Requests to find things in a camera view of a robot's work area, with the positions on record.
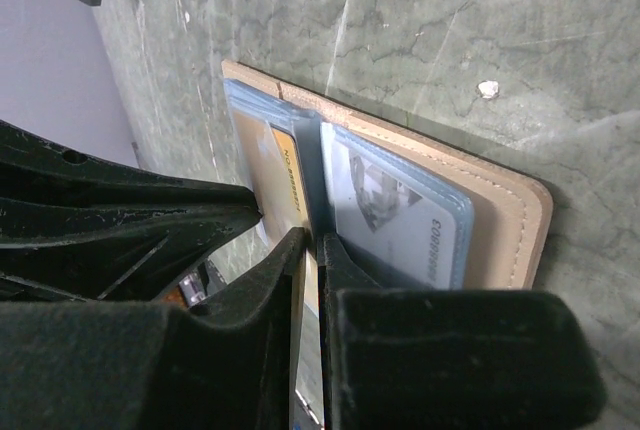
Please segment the silver VIP card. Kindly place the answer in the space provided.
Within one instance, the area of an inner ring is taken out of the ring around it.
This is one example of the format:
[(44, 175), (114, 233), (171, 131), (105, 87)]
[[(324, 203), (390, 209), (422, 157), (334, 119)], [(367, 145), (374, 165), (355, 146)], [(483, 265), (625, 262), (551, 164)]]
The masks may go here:
[(344, 143), (333, 141), (327, 157), (337, 233), (393, 277), (449, 288), (456, 242), (453, 214)]

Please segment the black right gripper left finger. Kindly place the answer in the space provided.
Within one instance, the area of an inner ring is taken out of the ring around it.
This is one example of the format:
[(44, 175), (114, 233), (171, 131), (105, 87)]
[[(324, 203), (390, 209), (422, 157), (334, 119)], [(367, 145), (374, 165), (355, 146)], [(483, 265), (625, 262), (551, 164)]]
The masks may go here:
[(306, 234), (191, 309), (5, 303), (5, 429), (289, 429)]

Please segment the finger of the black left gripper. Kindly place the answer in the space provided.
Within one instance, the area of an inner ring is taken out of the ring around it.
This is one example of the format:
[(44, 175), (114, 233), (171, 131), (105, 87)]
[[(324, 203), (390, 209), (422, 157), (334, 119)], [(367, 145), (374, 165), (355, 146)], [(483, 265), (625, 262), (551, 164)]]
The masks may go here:
[(258, 218), (238, 185), (164, 176), (103, 160), (1, 123), (1, 196), (67, 208), (215, 206)]
[(254, 227), (254, 201), (183, 207), (1, 204), (1, 290), (43, 300), (154, 300)]

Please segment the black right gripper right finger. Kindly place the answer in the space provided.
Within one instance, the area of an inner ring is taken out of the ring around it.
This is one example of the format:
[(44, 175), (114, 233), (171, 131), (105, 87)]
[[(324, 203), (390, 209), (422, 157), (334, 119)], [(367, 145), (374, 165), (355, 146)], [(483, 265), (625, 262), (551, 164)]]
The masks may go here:
[(318, 247), (329, 429), (578, 429), (607, 392), (577, 318), (525, 290), (379, 286), (328, 234)]

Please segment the gold VIP card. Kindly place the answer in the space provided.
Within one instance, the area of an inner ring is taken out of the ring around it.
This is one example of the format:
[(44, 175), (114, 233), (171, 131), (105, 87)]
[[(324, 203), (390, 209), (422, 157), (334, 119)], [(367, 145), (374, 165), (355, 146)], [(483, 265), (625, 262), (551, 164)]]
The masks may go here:
[(261, 239), (274, 248), (288, 231), (311, 230), (296, 141), (290, 131), (243, 112), (232, 113), (239, 154), (262, 219)]

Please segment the beige leather card holder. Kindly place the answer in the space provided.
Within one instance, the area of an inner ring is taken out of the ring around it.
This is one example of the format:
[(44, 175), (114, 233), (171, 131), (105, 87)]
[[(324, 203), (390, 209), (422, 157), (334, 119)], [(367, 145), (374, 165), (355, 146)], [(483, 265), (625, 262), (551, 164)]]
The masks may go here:
[(231, 60), (223, 76), (305, 109), (444, 178), (470, 197), (475, 223), (466, 289), (532, 287), (553, 212), (538, 181)]

